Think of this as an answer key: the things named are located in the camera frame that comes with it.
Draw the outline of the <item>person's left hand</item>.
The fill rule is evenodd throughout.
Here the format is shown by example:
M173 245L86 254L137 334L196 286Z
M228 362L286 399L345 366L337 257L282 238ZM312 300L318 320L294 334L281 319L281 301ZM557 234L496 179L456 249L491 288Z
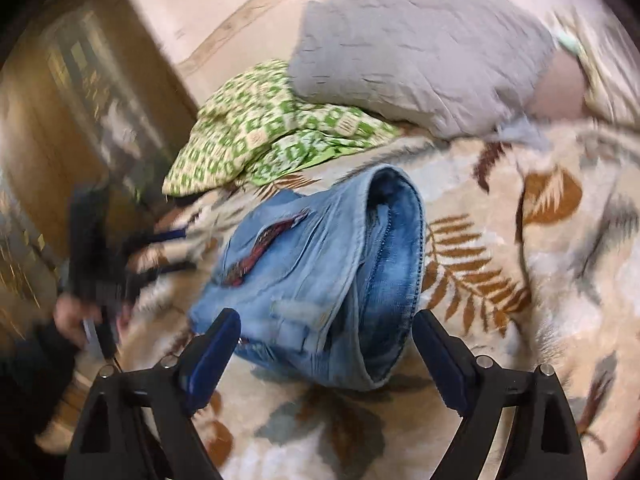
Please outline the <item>person's left hand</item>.
M62 337L74 344L78 349L85 348L87 336L85 332L85 320L93 320L96 325L101 325L101 309L95 304L88 304L70 294L62 294L56 300L53 310L53 321L56 329Z

